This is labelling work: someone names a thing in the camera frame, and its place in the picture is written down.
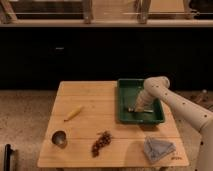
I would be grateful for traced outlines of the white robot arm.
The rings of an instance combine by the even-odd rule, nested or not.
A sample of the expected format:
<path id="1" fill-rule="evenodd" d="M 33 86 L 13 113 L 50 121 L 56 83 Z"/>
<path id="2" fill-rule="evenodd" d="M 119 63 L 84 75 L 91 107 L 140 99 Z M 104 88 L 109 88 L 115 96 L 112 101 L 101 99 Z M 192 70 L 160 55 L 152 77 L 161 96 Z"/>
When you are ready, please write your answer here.
<path id="1" fill-rule="evenodd" d="M 142 112 L 155 99 L 163 101 L 201 135 L 195 171 L 213 171 L 213 112 L 172 92 L 166 76 L 149 77 L 143 81 L 134 110 Z"/>

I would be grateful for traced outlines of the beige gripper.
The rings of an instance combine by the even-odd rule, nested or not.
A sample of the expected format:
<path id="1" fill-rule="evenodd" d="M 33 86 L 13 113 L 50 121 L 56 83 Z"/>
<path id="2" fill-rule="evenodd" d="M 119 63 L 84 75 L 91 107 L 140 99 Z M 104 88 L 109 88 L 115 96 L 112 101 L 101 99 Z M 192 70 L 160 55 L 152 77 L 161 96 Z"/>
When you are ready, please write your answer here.
<path id="1" fill-rule="evenodd" d="M 151 105 L 154 100 L 155 97 L 147 90 L 141 90 L 136 99 L 134 112 L 143 112 L 145 110 L 145 106 Z"/>

